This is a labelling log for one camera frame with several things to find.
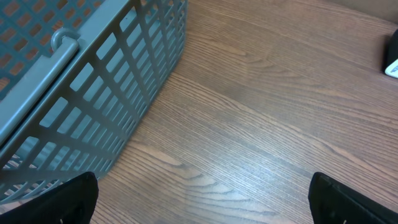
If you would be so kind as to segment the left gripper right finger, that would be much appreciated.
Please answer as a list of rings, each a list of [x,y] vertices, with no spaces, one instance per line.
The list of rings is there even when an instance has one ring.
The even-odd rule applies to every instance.
[[[397,213],[322,173],[314,173],[308,191],[314,224],[397,224]]]

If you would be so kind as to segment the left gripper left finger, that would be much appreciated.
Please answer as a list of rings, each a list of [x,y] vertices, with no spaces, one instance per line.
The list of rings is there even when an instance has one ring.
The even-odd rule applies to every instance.
[[[89,223],[99,195],[93,172],[85,172],[1,215],[8,223]]]

